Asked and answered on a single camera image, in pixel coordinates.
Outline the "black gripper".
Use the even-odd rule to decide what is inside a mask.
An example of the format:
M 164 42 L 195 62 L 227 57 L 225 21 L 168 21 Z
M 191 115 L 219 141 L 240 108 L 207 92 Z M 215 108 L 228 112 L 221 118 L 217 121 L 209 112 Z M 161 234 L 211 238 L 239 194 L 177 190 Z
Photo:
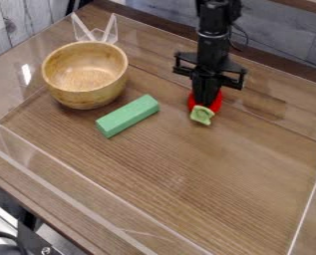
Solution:
M 193 98 L 199 104 L 211 106 L 221 87 L 243 90 L 248 71 L 228 57 L 216 67 L 209 67 L 197 62 L 197 53 L 176 52 L 173 56 L 173 71 L 192 80 Z

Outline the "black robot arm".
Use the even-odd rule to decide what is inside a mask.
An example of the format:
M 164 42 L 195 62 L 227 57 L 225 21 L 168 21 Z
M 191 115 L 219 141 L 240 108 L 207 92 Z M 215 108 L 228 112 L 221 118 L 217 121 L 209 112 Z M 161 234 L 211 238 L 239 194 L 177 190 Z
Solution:
M 223 87 L 244 87 L 247 69 L 229 58 L 231 31 L 241 8 L 241 0 L 196 0 L 197 51 L 175 53 L 173 71 L 192 80 L 193 99 L 204 107 Z

